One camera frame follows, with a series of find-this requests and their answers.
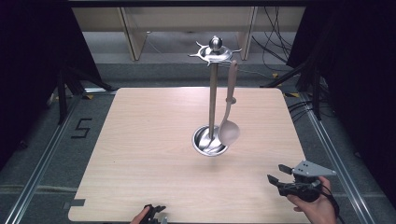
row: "spoon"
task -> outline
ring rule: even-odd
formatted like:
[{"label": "spoon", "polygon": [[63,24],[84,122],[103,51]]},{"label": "spoon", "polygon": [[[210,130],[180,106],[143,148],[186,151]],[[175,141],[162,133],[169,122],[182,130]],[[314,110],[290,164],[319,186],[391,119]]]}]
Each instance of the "spoon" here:
[{"label": "spoon", "polygon": [[228,71],[228,89],[227,89],[227,107],[225,109],[224,118],[219,126],[219,140],[224,146],[229,146],[239,137],[239,127],[234,122],[228,120],[231,105],[234,104],[233,90],[235,89],[236,73],[238,64],[233,60]]}]

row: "floor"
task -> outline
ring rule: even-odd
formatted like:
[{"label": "floor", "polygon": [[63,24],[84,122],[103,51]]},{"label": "floor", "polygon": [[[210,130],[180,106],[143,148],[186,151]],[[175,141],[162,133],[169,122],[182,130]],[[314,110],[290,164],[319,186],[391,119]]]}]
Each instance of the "floor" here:
[{"label": "floor", "polygon": [[[103,80],[118,87],[207,85],[202,78],[202,74],[208,73],[205,62],[188,55],[197,52],[199,47],[195,41],[206,45],[213,35],[222,37],[224,46],[229,49],[238,49],[233,33],[153,32],[148,34],[141,58],[133,62],[122,33],[84,33]],[[294,35],[282,34],[291,44]],[[254,36],[265,44],[264,33]],[[281,48],[271,43],[267,47],[286,59]],[[255,42],[251,44],[246,61],[242,61],[238,53],[233,57],[241,64],[238,86],[258,88],[263,80],[272,81],[290,70],[269,53],[263,54]],[[139,71],[134,77],[125,72],[133,69]],[[169,74],[184,71],[179,69],[193,70],[194,74],[187,80],[178,80]],[[158,75],[161,71],[173,79],[163,79]],[[279,88],[289,96],[285,101],[290,106],[305,157],[339,174],[331,181],[341,216],[346,223],[392,223],[396,220],[395,209],[364,163],[354,155],[353,146],[332,109],[321,104],[322,121],[317,121],[308,105],[297,106],[310,97],[310,92],[295,90],[293,84],[297,79],[298,76],[291,78]],[[225,83],[224,78],[220,79],[220,85]],[[95,91],[91,83],[84,85]],[[113,98],[113,93],[100,90],[82,99],[70,95],[71,116],[64,126],[57,125],[59,109],[56,99],[53,101],[26,139],[28,148],[16,151],[0,172],[0,222],[6,223],[11,214],[10,217],[17,220],[15,223],[71,223],[67,218],[68,208]],[[78,127],[89,127],[88,136],[83,137],[84,133]]]}]

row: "table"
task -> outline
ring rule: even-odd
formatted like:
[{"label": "table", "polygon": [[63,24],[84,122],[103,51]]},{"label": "table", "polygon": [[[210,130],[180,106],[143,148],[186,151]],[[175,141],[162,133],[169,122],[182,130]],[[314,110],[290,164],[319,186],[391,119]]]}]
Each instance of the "table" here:
[{"label": "table", "polygon": [[[209,88],[119,89],[72,206],[73,221],[131,221],[145,204],[179,223],[308,223],[278,195],[267,174],[291,182],[282,163],[304,159],[278,89],[236,88],[229,120],[241,135],[218,157],[195,151],[208,123]],[[218,88],[216,123],[225,111]]]}]

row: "wooden tabletop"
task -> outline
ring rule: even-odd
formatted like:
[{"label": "wooden tabletop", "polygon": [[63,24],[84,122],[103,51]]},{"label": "wooden tabletop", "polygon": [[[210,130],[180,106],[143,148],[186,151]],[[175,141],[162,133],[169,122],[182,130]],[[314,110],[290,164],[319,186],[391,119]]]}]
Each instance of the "wooden tabletop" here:
[{"label": "wooden tabletop", "polygon": [[[278,89],[236,88],[229,120],[241,134],[218,157],[195,151],[192,135],[208,123],[209,88],[120,89],[108,112],[72,206],[73,221],[131,221],[148,203],[179,223],[309,223],[267,175],[304,159]],[[218,88],[216,124],[225,111]]]}]

